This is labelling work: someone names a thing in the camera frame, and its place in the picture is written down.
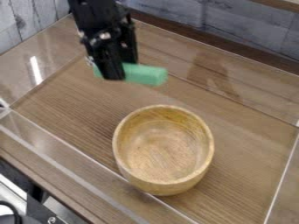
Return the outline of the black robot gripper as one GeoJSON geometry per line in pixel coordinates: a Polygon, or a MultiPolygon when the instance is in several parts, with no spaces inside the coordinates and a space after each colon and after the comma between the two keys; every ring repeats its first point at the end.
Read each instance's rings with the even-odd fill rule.
{"type": "Polygon", "coordinates": [[[111,81],[126,78],[123,62],[138,63],[136,28],[128,8],[118,0],[68,0],[80,43],[111,81]]]}

